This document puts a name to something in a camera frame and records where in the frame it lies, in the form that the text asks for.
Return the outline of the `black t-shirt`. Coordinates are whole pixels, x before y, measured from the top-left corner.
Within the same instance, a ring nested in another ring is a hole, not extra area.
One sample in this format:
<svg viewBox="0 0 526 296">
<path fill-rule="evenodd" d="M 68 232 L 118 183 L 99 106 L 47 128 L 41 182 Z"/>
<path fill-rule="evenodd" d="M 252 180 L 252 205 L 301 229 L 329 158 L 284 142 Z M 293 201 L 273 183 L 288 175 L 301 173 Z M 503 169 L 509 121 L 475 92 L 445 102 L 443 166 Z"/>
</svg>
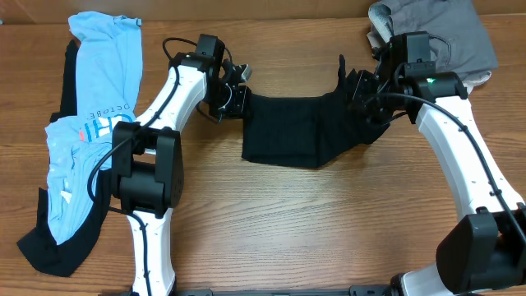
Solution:
<svg viewBox="0 0 526 296">
<path fill-rule="evenodd" d="M 349 107 L 358 83 L 339 56 L 338 84 L 319 97 L 251 95 L 243 119 L 242 158 L 253 163 L 317 169 L 355 146 L 370 145 L 390 126 L 370 123 Z"/>
</svg>

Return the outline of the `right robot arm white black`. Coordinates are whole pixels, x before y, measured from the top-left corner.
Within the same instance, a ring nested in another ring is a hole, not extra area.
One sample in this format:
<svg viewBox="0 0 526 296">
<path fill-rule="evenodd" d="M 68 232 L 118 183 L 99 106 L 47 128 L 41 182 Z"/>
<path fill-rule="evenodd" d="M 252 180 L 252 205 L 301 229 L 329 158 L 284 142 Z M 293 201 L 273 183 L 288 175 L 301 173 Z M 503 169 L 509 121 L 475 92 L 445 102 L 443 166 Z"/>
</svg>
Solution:
<svg viewBox="0 0 526 296">
<path fill-rule="evenodd" d="M 374 73 L 359 72 L 350 107 L 369 123 L 407 116 L 436 154 L 452 191 L 458 223 L 435 261 L 388 285 L 355 295 L 478 295 L 525 282 L 525 203 L 493 159 L 454 72 L 438 72 L 425 31 L 393 36 L 374 52 Z"/>
</svg>

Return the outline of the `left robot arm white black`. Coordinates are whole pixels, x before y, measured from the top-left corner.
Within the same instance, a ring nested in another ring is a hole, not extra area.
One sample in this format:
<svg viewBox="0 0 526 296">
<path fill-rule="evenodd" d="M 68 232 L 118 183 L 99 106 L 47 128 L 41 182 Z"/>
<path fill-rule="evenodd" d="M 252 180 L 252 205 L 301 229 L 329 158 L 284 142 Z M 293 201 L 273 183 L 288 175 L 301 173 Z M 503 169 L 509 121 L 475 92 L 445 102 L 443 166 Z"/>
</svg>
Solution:
<svg viewBox="0 0 526 296">
<path fill-rule="evenodd" d="M 133 295 L 176 292 L 170 225 L 184 185 L 181 132 L 190 115 L 206 103 L 214 123 L 239 119 L 251 95 L 250 67 L 235 65 L 218 37 L 202 34 L 194 46 L 168 58 L 168 78 L 150 107 L 113 129 L 111 193 L 131 226 Z"/>
</svg>

